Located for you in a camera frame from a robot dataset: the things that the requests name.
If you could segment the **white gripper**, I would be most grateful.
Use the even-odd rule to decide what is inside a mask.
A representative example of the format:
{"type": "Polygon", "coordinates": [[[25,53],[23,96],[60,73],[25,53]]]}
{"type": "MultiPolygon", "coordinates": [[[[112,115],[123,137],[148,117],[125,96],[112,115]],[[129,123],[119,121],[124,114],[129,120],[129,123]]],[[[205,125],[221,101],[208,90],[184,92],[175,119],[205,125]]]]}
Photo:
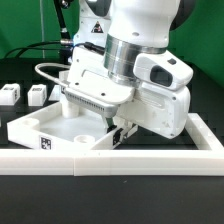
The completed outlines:
{"type": "Polygon", "coordinates": [[[193,70],[170,52],[142,53],[134,63],[136,81],[132,85],[115,82],[101,55],[77,47],[63,92],[68,101],[107,118],[107,132],[117,128],[113,118],[136,124],[119,128],[113,135],[114,144],[127,140],[138,126],[172,139],[186,124],[187,84],[192,76],[193,70]]]}

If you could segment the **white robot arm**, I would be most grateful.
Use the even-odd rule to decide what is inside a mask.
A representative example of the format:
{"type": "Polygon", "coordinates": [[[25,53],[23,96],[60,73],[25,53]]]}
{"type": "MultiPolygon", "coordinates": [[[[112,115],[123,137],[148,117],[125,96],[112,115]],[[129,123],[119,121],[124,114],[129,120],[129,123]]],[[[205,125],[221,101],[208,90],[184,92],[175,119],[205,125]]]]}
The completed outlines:
{"type": "Polygon", "coordinates": [[[184,129],[193,70],[167,50],[180,0],[112,0],[105,50],[76,48],[66,98],[106,120],[113,144],[143,127],[168,139],[184,129]]]}

